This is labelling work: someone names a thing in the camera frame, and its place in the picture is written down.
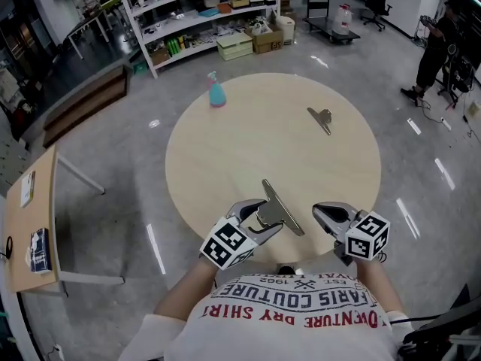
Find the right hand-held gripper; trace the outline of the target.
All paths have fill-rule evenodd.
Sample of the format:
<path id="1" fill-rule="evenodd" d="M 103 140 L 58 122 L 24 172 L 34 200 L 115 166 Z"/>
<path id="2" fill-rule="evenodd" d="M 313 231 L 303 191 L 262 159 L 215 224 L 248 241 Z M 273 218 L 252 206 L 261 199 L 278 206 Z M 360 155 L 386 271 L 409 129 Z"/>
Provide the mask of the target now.
<path id="1" fill-rule="evenodd" d="M 357 211 L 344 202 L 320 202 L 312 207 L 312 215 L 335 238 L 334 254 L 346 266 L 354 259 L 386 260 L 383 250 L 389 241 L 390 222 L 376 212 Z"/>

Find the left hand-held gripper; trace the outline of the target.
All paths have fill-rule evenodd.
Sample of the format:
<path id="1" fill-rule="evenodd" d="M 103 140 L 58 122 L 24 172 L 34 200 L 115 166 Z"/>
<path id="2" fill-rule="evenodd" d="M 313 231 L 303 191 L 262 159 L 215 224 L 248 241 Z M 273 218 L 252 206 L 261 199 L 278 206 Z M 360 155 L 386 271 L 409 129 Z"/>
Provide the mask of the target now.
<path id="1" fill-rule="evenodd" d="M 283 228 L 282 222 L 267 225 L 261 230 L 249 226 L 247 232 L 241 226 L 266 202 L 264 199 L 247 199 L 234 203 L 226 217 L 221 217 L 213 226 L 200 248 L 200 254 L 220 270 L 246 261 L 258 245 L 263 245 Z"/>

